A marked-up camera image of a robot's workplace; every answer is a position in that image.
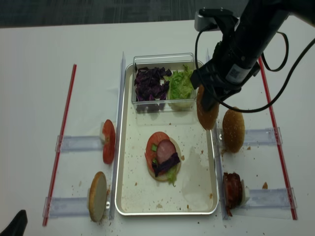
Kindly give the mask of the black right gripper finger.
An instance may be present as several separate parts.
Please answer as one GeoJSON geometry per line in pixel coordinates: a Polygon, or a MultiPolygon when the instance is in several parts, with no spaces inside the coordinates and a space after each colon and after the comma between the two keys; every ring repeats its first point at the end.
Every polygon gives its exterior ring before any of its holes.
{"type": "Polygon", "coordinates": [[[202,95],[202,108],[210,111],[217,103],[215,99],[221,99],[221,88],[216,86],[206,86],[202,95]]]}

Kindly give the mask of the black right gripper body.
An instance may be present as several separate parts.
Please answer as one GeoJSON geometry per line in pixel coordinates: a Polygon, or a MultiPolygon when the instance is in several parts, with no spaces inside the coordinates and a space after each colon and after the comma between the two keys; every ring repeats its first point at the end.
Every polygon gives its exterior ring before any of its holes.
{"type": "Polygon", "coordinates": [[[260,71],[260,49],[247,43],[218,43],[212,58],[202,67],[195,65],[191,76],[194,88],[203,85],[208,96],[228,98],[260,71]]]}

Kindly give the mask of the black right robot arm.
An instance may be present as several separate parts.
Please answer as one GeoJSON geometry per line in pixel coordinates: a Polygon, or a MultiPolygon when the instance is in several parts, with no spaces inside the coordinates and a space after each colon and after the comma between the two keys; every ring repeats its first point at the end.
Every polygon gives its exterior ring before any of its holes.
{"type": "Polygon", "coordinates": [[[258,58],[289,14],[309,24],[315,23],[313,0],[251,0],[240,18],[227,9],[200,9],[198,14],[211,18],[211,26],[220,29],[222,41],[212,59],[192,74],[191,83],[211,85],[216,94],[239,92],[257,73],[258,58]]]}

